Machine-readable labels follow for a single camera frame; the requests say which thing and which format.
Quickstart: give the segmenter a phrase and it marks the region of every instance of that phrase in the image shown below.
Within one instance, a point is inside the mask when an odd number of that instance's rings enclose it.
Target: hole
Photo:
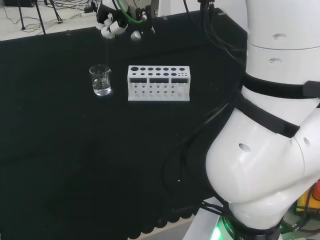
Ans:
[[[154,84],[161,84],[161,83],[169,83],[169,78],[150,78],[150,83]]]
[[[247,219],[249,219],[250,218],[250,216],[249,216],[249,214],[248,213],[246,213],[246,212],[244,212],[244,211],[241,211],[242,213],[243,213],[243,216],[245,216]]]
[[[251,149],[250,149],[250,147],[248,145],[240,143],[239,147],[241,148],[242,151],[244,151],[247,154],[249,154],[251,152]]]
[[[130,83],[147,83],[146,78],[130,78]]]
[[[303,138],[303,141],[304,141],[304,143],[305,143],[307,146],[310,146],[310,141],[309,141],[308,138],[304,137],[304,138]]]
[[[187,84],[188,78],[171,79],[172,84]]]

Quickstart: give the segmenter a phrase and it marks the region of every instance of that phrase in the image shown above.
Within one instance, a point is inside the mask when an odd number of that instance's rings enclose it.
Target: black table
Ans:
[[[227,16],[221,36],[245,47]],[[0,233],[8,240],[125,240],[189,217],[171,208],[212,195],[208,147],[228,108],[192,144],[178,183],[168,153],[220,106],[244,70],[185,14],[154,21],[156,37],[107,41],[95,28],[0,42]],[[90,66],[108,62],[113,93],[94,94]],[[190,102],[128,102],[128,65],[190,66]]]

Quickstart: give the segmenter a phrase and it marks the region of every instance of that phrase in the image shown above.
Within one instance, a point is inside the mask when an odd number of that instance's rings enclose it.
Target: tripod leg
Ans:
[[[53,0],[49,0],[49,1],[50,1],[51,5],[52,5],[52,7],[53,7],[54,13],[55,13],[55,15],[56,15],[56,19],[58,20],[58,23],[60,23],[60,21],[62,21],[62,19],[61,19],[61,17],[59,16],[59,14],[58,14],[58,12],[57,12],[57,10],[56,10],[55,4],[54,4]]]
[[[22,12],[21,12],[21,6],[20,6],[20,0],[16,0],[18,3],[18,8],[19,8],[19,13],[20,13],[20,19],[21,19],[21,24],[22,24],[22,30],[25,30],[25,25],[24,25],[24,18],[22,17]]]
[[[34,4],[35,4],[35,7],[36,7],[36,11],[38,12],[38,16],[39,16],[39,20],[40,20],[40,23],[41,23],[43,35],[45,35],[45,34],[46,34],[46,30],[45,30],[45,27],[44,27],[44,22],[42,21],[42,18],[41,18],[39,6],[38,6],[38,1],[35,0],[35,1],[34,1]]]

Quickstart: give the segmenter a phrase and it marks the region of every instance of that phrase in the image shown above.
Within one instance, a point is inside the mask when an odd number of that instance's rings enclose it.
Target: black strap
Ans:
[[[269,129],[270,131],[281,134],[287,138],[293,138],[299,126],[287,122],[262,108],[254,105],[251,101],[246,99],[241,93],[238,93],[233,101],[233,105],[247,117]]]
[[[242,79],[243,85],[259,94],[284,99],[313,99],[320,98],[320,82],[307,81],[303,85],[285,84],[262,80],[246,74]]]

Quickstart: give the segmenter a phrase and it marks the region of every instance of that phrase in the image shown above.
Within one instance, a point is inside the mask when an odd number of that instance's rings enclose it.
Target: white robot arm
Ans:
[[[97,11],[106,38],[128,26],[115,1],[103,0]],[[121,5],[128,9],[126,1]],[[206,172],[235,218],[267,230],[320,179],[320,1],[246,0],[246,6],[241,104],[208,150]]]
[[[152,18],[150,15],[150,6],[145,8],[137,8],[135,10],[135,18],[132,17],[128,2],[126,0],[101,0],[100,6],[96,13],[97,29],[101,30],[102,36],[106,39],[112,39],[117,35],[123,34],[129,22],[139,25],[143,24],[148,31],[148,26],[152,26]],[[141,31],[136,30],[131,38],[136,41],[141,39]]]

